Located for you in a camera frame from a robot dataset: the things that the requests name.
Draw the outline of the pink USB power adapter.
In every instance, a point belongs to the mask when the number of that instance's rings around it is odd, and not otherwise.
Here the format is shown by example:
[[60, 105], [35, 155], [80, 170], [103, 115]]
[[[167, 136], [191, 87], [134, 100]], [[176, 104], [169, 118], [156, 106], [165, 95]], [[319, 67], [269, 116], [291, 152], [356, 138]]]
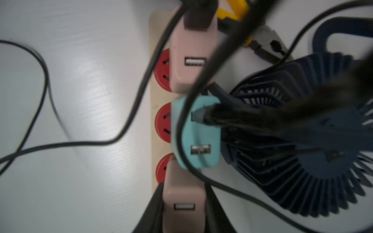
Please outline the pink USB power adapter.
[[218, 19], [214, 3], [207, 9], [194, 9], [177, 23], [170, 42], [170, 88], [186, 94], [211, 58], [218, 42]]

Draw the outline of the navy desk fan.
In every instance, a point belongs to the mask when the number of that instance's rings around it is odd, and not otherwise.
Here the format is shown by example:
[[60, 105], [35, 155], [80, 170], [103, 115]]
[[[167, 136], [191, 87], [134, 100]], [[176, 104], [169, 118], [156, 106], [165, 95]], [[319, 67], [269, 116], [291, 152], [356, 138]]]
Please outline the navy desk fan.
[[[280, 108], [314, 94], [316, 88], [352, 68], [357, 60], [327, 51], [333, 34], [372, 37], [373, 20], [334, 17], [316, 30], [312, 54], [283, 64], [272, 73], [241, 81], [230, 93], [216, 83], [209, 91], [223, 103]], [[304, 128], [275, 136], [223, 128], [221, 153], [243, 177], [295, 214], [337, 214], [373, 186], [373, 103], [342, 109], [312, 120]]]

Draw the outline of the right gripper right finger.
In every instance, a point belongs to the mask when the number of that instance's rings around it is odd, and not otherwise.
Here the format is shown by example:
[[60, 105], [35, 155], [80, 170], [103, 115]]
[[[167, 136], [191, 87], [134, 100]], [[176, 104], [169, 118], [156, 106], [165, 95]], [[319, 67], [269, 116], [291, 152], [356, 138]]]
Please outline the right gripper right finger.
[[211, 185], [205, 183], [206, 189], [206, 233], [236, 233], [226, 216]]

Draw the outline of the beige red power strip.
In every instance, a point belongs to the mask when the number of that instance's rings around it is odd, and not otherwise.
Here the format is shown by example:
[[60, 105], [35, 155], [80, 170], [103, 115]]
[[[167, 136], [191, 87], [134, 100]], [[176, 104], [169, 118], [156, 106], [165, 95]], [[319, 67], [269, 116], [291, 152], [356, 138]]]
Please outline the beige red power strip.
[[[155, 10], [151, 13], [149, 23], [149, 49], [154, 52], [161, 37], [172, 19], [173, 11]], [[169, 92], [161, 87], [152, 73], [149, 81], [150, 90], [150, 109], [151, 109], [151, 175], [152, 175], [152, 192], [155, 192], [158, 182], [156, 179], [156, 167], [161, 159], [172, 153], [172, 147], [169, 142], [161, 139], [155, 129], [155, 117], [158, 111], [164, 105], [172, 102], [180, 95]]]

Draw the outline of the teal USB power adapter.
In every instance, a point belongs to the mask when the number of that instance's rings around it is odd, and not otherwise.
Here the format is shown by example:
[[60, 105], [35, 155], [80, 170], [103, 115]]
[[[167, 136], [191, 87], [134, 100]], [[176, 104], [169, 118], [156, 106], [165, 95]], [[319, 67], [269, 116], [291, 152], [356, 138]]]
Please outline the teal USB power adapter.
[[[171, 146], [179, 165], [187, 170], [176, 144], [176, 128], [186, 97], [171, 102]], [[199, 96], [194, 102], [182, 132], [182, 145], [186, 158], [195, 169], [212, 168], [220, 161], [221, 128], [192, 120], [194, 111], [220, 103], [214, 96]]]

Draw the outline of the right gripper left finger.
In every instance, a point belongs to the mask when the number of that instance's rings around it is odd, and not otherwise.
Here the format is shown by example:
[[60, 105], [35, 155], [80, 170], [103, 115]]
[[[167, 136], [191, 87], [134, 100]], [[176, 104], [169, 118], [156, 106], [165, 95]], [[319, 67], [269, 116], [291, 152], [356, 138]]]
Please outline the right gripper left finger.
[[162, 233], [163, 188], [159, 183], [133, 233]]

